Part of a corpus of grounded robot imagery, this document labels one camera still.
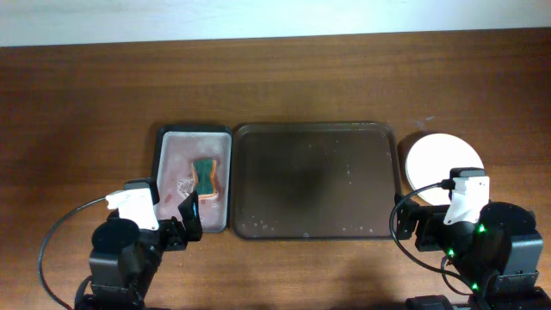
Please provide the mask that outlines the orange green scrub sponge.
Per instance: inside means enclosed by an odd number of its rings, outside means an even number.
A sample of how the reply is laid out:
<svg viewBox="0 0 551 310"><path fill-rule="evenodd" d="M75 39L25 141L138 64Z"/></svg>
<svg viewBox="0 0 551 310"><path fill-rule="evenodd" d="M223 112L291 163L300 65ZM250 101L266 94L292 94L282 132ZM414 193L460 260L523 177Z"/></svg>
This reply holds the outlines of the orange green scrub sponge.
<svg viewBox="0 0 551 310"><path fill-rule="evenodd" d="M200 199L209 199L217 196L216 189L216 160L213 158L200 158L193 162L193 176L195 180L195 192Z"/></svg>

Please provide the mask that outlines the pinkish white plate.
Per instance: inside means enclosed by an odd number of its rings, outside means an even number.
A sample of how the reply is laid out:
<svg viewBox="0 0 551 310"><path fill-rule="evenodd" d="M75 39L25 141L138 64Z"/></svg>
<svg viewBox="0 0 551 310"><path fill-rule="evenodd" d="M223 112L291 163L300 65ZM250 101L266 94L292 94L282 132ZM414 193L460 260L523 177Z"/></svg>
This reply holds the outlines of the pinkish white plate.
<svg viewBox="0 0 551 310"><path fill-rule="evenodd" d="M448 179L453 168L480 168L480 155L465 140L446 133L427 133L407 148L405 174L411 189Z"/></svg>

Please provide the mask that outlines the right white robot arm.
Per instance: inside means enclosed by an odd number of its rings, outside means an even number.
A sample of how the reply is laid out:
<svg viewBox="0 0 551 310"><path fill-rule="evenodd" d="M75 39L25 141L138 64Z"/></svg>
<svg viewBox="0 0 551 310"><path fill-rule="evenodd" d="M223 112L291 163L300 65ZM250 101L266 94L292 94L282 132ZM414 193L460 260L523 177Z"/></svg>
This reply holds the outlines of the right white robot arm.
<svg viewBox="0 0 551 310"><path fill-rule="evenodd" d="M477 223L447 226L447 207L421 207L407 195L394 197L391 236L414 239L418 251L442 251L434 271L468 287L465 309L548 309L550 298L538 287L537 265L543 238L528 210L506 202L481 209Z"/></svg>

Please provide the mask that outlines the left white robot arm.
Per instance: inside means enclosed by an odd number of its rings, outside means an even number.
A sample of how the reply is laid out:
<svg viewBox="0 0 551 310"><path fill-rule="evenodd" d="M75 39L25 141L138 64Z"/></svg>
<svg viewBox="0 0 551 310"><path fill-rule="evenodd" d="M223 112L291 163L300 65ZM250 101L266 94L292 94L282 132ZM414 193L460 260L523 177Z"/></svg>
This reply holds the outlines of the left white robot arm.
<svg viewBox="0 0 551 310"><path fill-rule="evenodd" d="M144 309L145 295L167 251L183 251L201 239L199 196L180 205L182 218L161 220L157 231L111 216L92 235L91 275L79 286L76 309Z"/></svg>

